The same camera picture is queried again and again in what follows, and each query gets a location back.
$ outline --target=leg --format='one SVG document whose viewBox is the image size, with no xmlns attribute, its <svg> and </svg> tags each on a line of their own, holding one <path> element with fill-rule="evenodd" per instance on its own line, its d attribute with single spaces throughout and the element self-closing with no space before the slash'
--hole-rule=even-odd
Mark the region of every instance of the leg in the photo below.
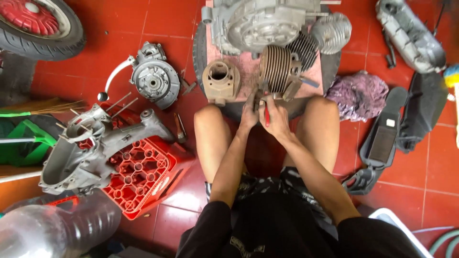
<svg viewBox="0 0 459 258">
<path fill-rule="evenodd" d="M 295 134 L 320 164 L 332 173 L 340 139 L 340 117 L 336 103 L 320 96 L 312 97 L 298 121 Z M 295 166 L 288 154 L 284 166 Z"/>
<path fill-rule="evenodd" d="M 212 183 L 232 141 L 230 127 L 218 107 L 210 104 L 195 113 L 195 135 L 204 176 Z"/>
</svg>

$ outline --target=knee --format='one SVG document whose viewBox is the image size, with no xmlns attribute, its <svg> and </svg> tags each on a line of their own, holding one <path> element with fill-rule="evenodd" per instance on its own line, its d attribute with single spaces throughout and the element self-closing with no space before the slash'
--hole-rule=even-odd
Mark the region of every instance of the knee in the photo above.
<svg viewBox="0 0 459 258">
<path fill-rule="evenodd" d="M 306 105 L 306 108 L 311 108 L 311 109 L 319 109 L 319 110 L 327 110 L 329 112 L 336 112 L 338 113 L 338 105 L 329 99 L 326 99 L 322 96 L 314 96 L 312 97 L 308 104 Z"/>
<path fill-rule="evenodd" d="M 221 116 L 222 113 L 220 109 L 214 104 L 209 104 L 195 113 L 195 126 L 200 124 L 208 124 L 212 121 L 215 121 L 215 118 Z"/>
</svg>

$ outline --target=black knob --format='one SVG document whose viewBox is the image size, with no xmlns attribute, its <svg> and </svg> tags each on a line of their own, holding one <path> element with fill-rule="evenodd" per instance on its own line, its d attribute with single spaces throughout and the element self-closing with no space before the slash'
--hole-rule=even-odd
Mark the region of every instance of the black knob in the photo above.
<svg viewBox="0 0 459 258">
<path fill-rule="evenodd" d="M 99 92 L 99 94 L 97 94 L 97 100 L 101 102 L 108 100 L 108 94 L 106 92 Z"/>
</svg>

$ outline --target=red wheel rim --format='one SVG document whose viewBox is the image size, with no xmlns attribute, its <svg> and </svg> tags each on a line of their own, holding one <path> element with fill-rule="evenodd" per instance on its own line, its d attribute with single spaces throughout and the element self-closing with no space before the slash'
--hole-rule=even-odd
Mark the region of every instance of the red wheel rim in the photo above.
<svg viewBox="0 0 459 258">
<path fill-rule="evenodd" d="M 56 17 L 31 0 L 0 0 L 0 15 L 9 23 L 31 34 L 50 36 L 59 31 Z"/>
</svg>

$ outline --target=spare tire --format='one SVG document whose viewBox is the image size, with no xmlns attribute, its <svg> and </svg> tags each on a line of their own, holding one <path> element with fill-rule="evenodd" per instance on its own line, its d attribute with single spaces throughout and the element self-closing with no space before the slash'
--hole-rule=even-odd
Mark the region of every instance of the spare tire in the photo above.
<svg viewBox="0 0 459 258">
<path fill-rule="evenodd" d="M 0 0 L 0 48 L 60 61 L 78 55 L 85 44 L 83 26 L 63 0 Z"/>
</svg>

